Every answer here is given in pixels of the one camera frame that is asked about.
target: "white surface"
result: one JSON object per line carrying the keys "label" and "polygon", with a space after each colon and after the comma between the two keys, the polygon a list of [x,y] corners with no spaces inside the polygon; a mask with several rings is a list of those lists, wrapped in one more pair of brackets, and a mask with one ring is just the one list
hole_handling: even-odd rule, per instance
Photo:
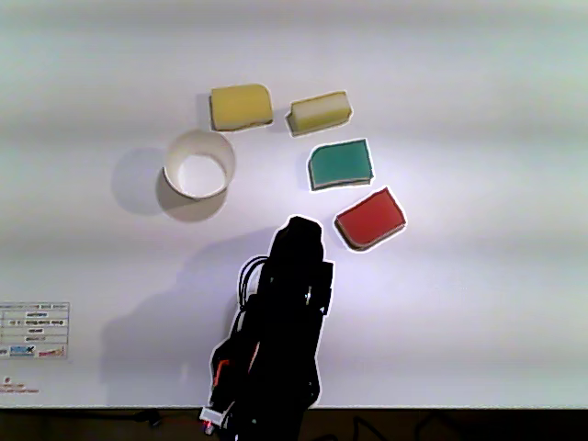
{"label": "white surface", "polygon": [[[71,331],[66,362],[0,361],[40,390],[0,404],[205,404],[239,267],[301,213],[336,263],[321,406],[588,405],[588,5],[202,3],[2,2],[1,300],[69,301]],[[276,121],[228,135],[194,221],[165,148],[252,82]],[[289,103],[339,89],[351,122],[292,140]],[[311,149],[360,137],[372,187],[310,194]],[[349,253],[333,215],[384,185],[406,231]]]}

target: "white paper cup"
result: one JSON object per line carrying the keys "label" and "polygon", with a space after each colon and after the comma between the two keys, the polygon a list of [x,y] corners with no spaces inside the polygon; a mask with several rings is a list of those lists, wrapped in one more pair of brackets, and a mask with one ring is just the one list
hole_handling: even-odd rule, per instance
{"label": "white paper cup", "polygon": [[[212,192],[195,196],[182,186],[182,164],[191,156],[205,156],[215,161],[224,173],[224,184]],[[235,153],[231,143],[221,134],[192,130],[180,136],[167,149],[164,176],[169,186],[180,195],[194,199],[213,198],[225,191],[235,173]]]}

